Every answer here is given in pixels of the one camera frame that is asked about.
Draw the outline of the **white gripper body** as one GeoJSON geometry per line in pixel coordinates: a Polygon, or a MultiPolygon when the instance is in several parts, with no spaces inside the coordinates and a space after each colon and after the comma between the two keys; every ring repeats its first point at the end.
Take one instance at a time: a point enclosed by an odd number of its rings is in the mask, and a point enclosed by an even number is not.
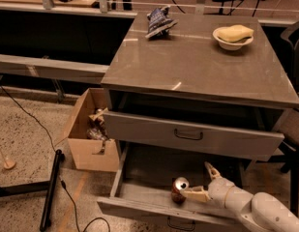
{"type": "Polygon", "coordinates": [[[228,191],[233,188],[235,184],[226,178],[220,177],[214,179],[208,186],[208,193],[213,202],[223,208],[228,191]]]}

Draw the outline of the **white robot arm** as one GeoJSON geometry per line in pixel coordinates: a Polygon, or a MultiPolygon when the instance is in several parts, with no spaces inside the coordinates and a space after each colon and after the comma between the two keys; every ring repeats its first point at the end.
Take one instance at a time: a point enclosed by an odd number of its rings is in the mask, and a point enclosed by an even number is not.
{"type": "Polygon", "coordinates": [[[235,214],[251,232],[299,232],[299,218],[281,201],[267,192],[251,194],[224,178],[209,162],[204,163],[211,182],[208,190],[203,186],[190,188],[187,179],[175,186],[188,199],[212,201],[235,214]]]}

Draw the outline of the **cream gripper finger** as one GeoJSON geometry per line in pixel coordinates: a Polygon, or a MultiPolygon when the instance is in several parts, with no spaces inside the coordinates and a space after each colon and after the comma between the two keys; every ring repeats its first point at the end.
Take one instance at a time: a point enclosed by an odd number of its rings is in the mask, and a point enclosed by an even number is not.
{"type": "Polygon", "coordinates": [[[221,178],[221,173],[208,161],[204,163],[205,168],[207,169],[210,179],[215,180],[217,178],[221,178]]]}
{"type": "Polygon", "coordinates": [[[182,189],[180,193],[188,199],[196,200],[199,202],[208,202],[211,199],[208,191],[205,190],[203,186],[185,188],[182,189]]]}

